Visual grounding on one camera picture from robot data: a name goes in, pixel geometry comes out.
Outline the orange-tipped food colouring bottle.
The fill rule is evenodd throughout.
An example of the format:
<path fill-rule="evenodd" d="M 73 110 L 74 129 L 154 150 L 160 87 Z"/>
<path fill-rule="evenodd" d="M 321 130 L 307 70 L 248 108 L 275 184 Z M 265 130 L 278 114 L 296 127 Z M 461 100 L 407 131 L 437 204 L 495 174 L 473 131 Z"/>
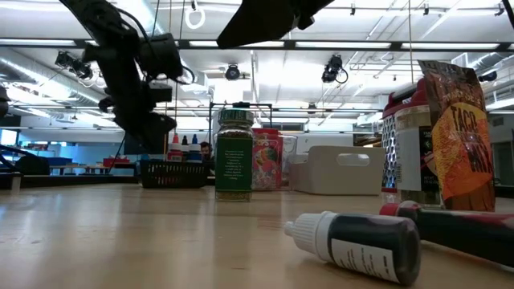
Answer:
<path fill-rule="evenodd" d="M 173 135 L 172 143 L 169 145 L 167 160 L 171 162 L 182 162 L 182 143 L 177 134 Z"/>

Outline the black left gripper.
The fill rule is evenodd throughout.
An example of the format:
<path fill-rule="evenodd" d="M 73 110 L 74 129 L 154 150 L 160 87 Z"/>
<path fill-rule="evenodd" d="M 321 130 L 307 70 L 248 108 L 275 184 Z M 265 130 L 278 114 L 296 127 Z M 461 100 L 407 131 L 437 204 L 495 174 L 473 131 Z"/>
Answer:
<path fill-rule="evenodd" d="M 175 119 L 153 111 L 155 105 L 150 101 L 148 85 L 137 70 L 141 48 L 148 44 L 144 38 L 119 47 L 88 44 L 82 55 L 85 63 L 97 62 L 107 85 L 107 96 L 99 102 L 99 109 L 107 112 L 112 108 L 115 123 L 134 138 L 151 132 L 169 134 L 177 127 Z"/>

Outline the small black food colouring bottle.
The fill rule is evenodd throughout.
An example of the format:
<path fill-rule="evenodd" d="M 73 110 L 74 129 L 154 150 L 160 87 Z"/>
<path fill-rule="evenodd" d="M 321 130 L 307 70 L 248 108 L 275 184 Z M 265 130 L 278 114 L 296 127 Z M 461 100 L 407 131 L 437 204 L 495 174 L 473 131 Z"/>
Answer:
<path fill-rule="evenodd" d="M 284 233 L 299 249 L 346 270 L 404 286 L 419 275 L 421 241 L 409 218 L 325 211 L 286 222 Z"/>

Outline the furikake seasoning glass jar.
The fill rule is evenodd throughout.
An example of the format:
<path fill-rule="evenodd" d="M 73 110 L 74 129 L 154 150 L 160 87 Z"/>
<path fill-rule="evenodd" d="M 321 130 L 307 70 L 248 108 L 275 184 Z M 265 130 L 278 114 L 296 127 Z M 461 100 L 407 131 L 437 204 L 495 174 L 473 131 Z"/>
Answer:
<path fill-rule="evenodd" d="M 433 147 L 430 108 L 412 106 L 397 111 L 396 187 L 402 201 L 415 201 L 422 206 L 441 208 Z"/>

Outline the clear plastic bin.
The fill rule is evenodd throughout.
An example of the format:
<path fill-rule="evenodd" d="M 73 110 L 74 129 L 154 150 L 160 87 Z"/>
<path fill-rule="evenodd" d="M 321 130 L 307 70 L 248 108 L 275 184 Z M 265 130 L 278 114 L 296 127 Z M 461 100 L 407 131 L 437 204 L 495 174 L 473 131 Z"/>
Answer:
<path fill-rule="evenodd" d="M 283 153 L 282 153 L 282 181 L 278 189 L 283 189 L 289 186 L 289 166 L 296 157 L 296 142 L 295 136 L 284 135 L 279 132 L 283 140 Z"/>

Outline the dark red icing gel tube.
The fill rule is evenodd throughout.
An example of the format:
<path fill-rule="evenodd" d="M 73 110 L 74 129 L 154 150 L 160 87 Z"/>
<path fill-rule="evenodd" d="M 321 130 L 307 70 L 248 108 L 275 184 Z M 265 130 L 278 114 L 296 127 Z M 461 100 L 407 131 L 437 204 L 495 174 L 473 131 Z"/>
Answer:
<path fill-rule="evenodd" d="M 514 214 L 427 209 L 414 201 L 385 204 L 380 214 L 413 220 L 422 240 L 514 269 Z"/>

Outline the black background rig frame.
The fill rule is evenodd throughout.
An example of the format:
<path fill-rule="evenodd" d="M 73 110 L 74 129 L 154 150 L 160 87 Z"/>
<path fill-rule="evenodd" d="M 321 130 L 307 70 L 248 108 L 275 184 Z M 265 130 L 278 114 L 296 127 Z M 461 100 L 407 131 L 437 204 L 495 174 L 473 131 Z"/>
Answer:
<path fill-rule="evenodd" d="M 210 102 L 208 106 L 208 125 L 209 132 L 213 132 L 214 121 L 213 121 L 213 110 L 215 108 L 241 108 L 241 109 L 252 109 L 256 108 L 258 111 L 261 111 L 261 108 L 268 108 L 269 114 L 267 118 L 270 120 L 270 124 L 272 124 L 272 113 L 274 112 L 272 104 L 258 104 L 258 103 L 248 103 L 248 102 L 236 102 L 236 103 L 214 103 Z"/>

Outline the taco seasoning mix packet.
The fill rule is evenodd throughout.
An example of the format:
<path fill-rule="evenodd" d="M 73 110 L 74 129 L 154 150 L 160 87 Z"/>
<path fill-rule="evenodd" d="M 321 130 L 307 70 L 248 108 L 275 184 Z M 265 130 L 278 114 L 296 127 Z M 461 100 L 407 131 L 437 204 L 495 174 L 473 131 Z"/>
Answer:
<path fill-rule="evenodd" d="M 493 212 L 494 165 L 483 89 L 475 71 L 418 62 L 430 109 L 439 190 L 447 210 Z"/>

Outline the black plastic mesh basket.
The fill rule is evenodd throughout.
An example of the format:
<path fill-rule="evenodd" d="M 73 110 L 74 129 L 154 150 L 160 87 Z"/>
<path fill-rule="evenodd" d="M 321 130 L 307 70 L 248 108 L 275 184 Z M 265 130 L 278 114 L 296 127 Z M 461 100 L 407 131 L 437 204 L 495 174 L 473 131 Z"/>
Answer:
<path fill-rule="evenodd" d="M 203 163 L 140 161 L 141 185 L 146 189 L 198 189 L 206 184 Z"/>

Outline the overhead light bar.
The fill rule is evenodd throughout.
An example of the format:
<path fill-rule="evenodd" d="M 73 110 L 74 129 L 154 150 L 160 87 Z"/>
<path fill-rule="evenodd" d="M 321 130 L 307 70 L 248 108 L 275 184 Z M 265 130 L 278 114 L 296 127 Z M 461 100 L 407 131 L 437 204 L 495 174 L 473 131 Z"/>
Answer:
<path fill-rule="evenodd" d="M 92 39 L 21 39 L 0 38 L 0 47 L 24 48 L 73 48 L 81 49 L 94 45 Z M 386 42 L 386 41 L 316 41 L 275 40 L 247 44 L 240 50 L 270 51 L 385 51 L 385 52 L 479 52 L 514 53 L 514 43 L 465 43 L 465 42 Z"/>

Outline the blue-tipped food colouring bottle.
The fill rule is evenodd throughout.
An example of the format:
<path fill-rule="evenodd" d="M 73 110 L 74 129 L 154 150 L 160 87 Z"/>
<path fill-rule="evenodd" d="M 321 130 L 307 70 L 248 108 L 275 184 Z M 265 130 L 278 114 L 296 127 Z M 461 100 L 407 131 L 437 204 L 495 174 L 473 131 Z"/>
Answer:
<path fill-rule="evenodd" d="M 198 143 L 197 135 L 194 134 L 188 146 L 189 152 L 186 161 L 188 163 L 202 163 L 201 145 Z"/>

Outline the green-lidded spice jar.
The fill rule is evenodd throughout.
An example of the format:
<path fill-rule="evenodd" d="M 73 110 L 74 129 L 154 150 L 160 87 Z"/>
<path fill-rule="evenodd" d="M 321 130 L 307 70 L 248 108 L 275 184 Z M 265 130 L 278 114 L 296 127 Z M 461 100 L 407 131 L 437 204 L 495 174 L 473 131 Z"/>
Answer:
<path fill-rule="evenodd" d="M 215 196 L 219 201 L 250 201 L 254 115 L 225 108 L 218 114 L 215 134 Z"/>

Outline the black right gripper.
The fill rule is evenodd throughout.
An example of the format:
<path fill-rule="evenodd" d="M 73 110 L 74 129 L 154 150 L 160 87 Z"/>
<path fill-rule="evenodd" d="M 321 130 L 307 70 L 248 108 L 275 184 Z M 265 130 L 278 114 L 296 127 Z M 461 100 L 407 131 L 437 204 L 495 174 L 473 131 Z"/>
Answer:
<path fill-rule="evenodd" d="M 217 38 L 218 47 L 231 49 L 281 39 L 295 28 L 305 30 L 314 15 L 334 0 L 243 0 Z"/>

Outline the red-handled metal box grater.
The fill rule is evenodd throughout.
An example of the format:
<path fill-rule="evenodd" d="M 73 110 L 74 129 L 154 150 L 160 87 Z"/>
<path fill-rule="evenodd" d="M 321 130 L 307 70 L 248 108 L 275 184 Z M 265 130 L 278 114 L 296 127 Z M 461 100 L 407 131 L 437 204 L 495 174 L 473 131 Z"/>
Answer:
<path fill-rule="evenodd" d="M 396 192 L 396 124 L 394 115 L 397 111 L 407 108 L 412 101 L 426 102 L 425 96 L 416 96 L 416 93 L 425 89 L 425 79 L 421 78 L 415 85 L 388 96 L 388 102 L 382 112 L 381 146 L 385 149 L 385 162 L 382 174 L 381 187 L 384 192 Z"/>

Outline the white plastic handled bin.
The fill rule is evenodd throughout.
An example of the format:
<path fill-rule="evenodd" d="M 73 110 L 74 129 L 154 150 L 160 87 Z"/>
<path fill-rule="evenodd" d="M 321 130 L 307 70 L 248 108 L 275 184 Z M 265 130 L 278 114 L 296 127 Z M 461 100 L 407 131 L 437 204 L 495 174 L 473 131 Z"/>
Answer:
<path fill-rule="evenodd" d="M 298 192 L 325 196 L 377 196 L 381 192 L 383 148 L 313 146 L 306 160 L 289 166 Z"/>

